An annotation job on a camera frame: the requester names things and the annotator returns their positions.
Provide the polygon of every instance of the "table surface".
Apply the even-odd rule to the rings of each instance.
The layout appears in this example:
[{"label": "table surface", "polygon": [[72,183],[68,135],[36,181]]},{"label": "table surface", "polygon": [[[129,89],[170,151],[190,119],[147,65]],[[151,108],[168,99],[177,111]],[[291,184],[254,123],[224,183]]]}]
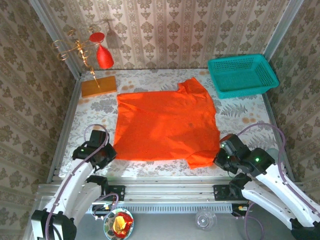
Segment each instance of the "table surface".
[{"label": "table surface", "polygon": [[[294,240],[290,230],[276,217],[259,206],[255,206],[250,216],[258,219],[264,228],[264,240]],[[231,214],[217,214],[217,224],[211,231],[196,227],[196,214],[133,214],[134,227],[128,240],[246,240],[244,220]],[[95,221],[89,213],[78,225],[75,240],[106,240],[104,222]],[[260,226],[248,220],[250,239],[261,238]]]},{"label": "table surface", "polygon": [[[118,117],[117,94],[147,91],[176,91],[177,84],[195,77],[209,92],[216,108],[216,125],[220,138],[238,133],[245,127],[259,122],[270,123],[262,95],[219,99],[208,69],[161,69],[161,70],[117,70],[96,71],[97,78],[115,76],[117,92],[82,98],[75,111],[60,177],[65,177],[71,166],[73,151],[84,142],[84,130],[91,124],[102,124],[110,134],[113,144]],[[88,72],[82,81],[92,80]],[[257,126],[241,135],[241,140],[250,148],[278,149],[271,128]],[[170,177],[170,176],[227,176],[216,166],[190,169],[184,159],[160,161],[114,160],[96,175],[106,177]]]}]

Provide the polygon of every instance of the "orange t-shirt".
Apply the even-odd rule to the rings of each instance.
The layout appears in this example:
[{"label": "orange t-shirt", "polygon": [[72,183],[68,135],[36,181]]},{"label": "orange t-shirt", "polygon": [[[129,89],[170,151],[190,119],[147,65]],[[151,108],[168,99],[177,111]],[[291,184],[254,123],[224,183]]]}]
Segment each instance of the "orange t-shirt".
[{"label": "orange t-shirt", "polygon": [[186,159],[191,169],[213,164],[220,149],[214,102],[194,77],[178,87],[117,96],[117,159]]}]

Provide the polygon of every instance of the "wooden board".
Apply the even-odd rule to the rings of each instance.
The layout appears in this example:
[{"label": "wooden board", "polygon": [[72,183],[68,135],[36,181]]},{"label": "wooden board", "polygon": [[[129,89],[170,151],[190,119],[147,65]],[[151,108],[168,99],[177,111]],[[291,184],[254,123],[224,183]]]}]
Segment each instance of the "wooden board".
[{"label": "wooden board", "polygon": [[94,97],[102,94],[114,93],[117,91],[115,76],[107,76],[97,79],[100,87],[95,80],[83,81],[81,83],[82,97]]}]

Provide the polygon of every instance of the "basket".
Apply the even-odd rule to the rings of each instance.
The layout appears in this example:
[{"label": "basket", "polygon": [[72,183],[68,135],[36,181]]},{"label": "basket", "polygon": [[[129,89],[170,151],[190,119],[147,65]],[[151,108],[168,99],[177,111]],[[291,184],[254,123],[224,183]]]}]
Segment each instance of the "basket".
[{"label": "basket", "polygon": [[211,59],[208,69],[220,99],[264,94],[279,85],[261,54]]}]

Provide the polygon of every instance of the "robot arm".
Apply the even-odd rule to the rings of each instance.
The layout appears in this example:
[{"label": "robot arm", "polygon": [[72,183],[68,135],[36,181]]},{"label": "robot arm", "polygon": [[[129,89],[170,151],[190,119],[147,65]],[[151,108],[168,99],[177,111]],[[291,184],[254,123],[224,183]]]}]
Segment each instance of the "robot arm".
[{"label": "robot arm", "polygon": [[258,185],[243,173],[230,182],[232,193],[259,204],[276,216],[291,229],[297,240],[320,239],[320,206],[287,176],[284,176],[283,180],[278,165],[266,151],[261,148],[250,151],[234,134],[227,135],[220,143],[222,148],[215,158],[216,165],[233,174],[237,174],[238,169],[241,169],[266,185],[275,195],[258,188]]},{"label": "robot arm", "polygon": [[78,147],[72,155],[71,170],[62,181],[58,191],[44,210],[36,210],[31,216],[35,240],[45,240],[45,225],[50,211],[54,209],[49,222],[50,240],[73,240],[76,237],[77,225],[89,206],[99,196],[107,194],[108,181],[105,177],[89,175],[93,169],[103,169],[115,157],[116,151],[107,143],[98,153],[83,161],[92,154],[106,138],[106,132],[93,130],[90,140]]}]

